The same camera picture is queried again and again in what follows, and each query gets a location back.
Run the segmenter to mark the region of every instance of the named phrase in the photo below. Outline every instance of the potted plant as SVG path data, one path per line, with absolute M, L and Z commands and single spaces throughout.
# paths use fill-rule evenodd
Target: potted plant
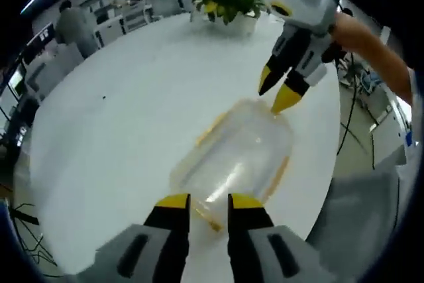
M 232 25 L 237 32 L 253 32 L 265 5 L 262 0 L 192 0 L 199 12 L 216 25 Z

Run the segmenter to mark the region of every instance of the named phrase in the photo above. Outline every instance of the white table surface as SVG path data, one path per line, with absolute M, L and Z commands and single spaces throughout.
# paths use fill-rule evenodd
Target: white table surface
M 238 100 L 258 98 L 282 31 L 271 20 L 264 15 L 251 38 L 235 40 L 189 23 L 189 15 L 163 19 L 96 52 L 52 91 L 36 114 L 30 173 L 44 238 L 65 273 L 83 270 L 96 249 L 143 224 L 196 138 Z M 285 111 L 295 144 L 266 204 L 276 225 L 303 239 L 327 195 L 339 141 L 339 86 L 327 67 Z M 190 241 L 184 282 L 232 282 L 225 234 L 192 217 Z

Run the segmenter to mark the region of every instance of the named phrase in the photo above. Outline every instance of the white flower pot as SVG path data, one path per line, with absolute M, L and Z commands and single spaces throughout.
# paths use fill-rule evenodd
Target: white flower pot
M 218 32 L 231 37 L 240 37 L 250 36 L 256 29 L 258 19 L 237 14 L 235 19 L 227 25 L 224 24 L 221 17 L 215 17 L 215 22 L 212 23 L 204 13 L 204 9 L 202 9 L 201 12 L 193 10 L 190 21 L 197 25 L 198 28 L 208 28 L 211 32 Z
M 213 23 L 215 28 L 228 36 L 250 36 L 256 29 L 257 18 L 237 14 L 235 19 L 225 25 L 220 17 L 216 17 Z

